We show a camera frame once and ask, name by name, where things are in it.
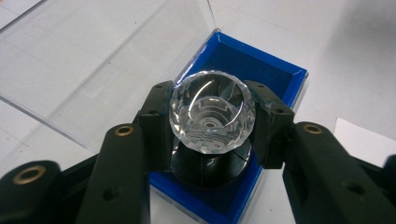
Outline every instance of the crystal ball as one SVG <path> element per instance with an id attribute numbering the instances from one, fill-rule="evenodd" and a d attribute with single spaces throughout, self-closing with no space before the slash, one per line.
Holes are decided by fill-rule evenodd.
<path id="1" fill-rule="evenodd" d="M 175 86 L 169 120 L 175 136 L 204 154 L 223 154 L 240 147 L 253 130 L 255 103 L 237 77 L 203 71 Z"/>

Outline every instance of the crystal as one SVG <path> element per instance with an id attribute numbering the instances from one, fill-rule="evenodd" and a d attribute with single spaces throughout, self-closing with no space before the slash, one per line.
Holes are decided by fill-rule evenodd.
<path id="1" fill-rule="evenodd" d="M 237 77 L 203 71 L 175 86 L 169 120 L 175 136 L 204 154 L 240 147 L 253 130 L 255 103 Z"/>

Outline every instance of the brass insert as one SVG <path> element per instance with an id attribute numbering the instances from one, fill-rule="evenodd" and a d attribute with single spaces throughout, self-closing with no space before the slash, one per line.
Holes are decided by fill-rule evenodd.
<path id="1" fill-rule="evenodd" d="M 132 126 L 122 126 L 119 127 L 118 129 L 116 129 L 115 133 L 118 136 L 126 136 L 129 135 L 130 133 L 132 133 L 134 131 L 134 128 Z"/>
<path id="2" fill-rule="evenodd" d="M 321 128 L 319 128 L 317 125 L 314 124 L 305 124 L 303 129 L 308 133 L 323 133 Z"/>
<path id="3" fill-rule="evenodd" d="M 16 185 L 25 185 L 36 181 L 44 173 L 46 173 L 46 167 L 42 165 L 36 165 L 26 168 L 15 175 L 13 181 Z"/>

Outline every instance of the blue box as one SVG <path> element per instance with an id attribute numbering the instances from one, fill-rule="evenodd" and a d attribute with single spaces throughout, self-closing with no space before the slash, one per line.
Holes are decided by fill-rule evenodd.
<path id="1" fill-rule="evenodd" d="M 307 71 L 255 49 L 219 31 L 214 32 L 176 79 L 204 70 L 220 70 L 241 80 L 268 86 L 283 102 L 292 107 L 304 84 Z M 254 153 L 241 176 L 232 184 L 213 190 L 187 186 L 170 173 L 150 173 L 150 184 L 188 215 L 208 223 L 237 223 L 248 204 L 262 168 Z"/>

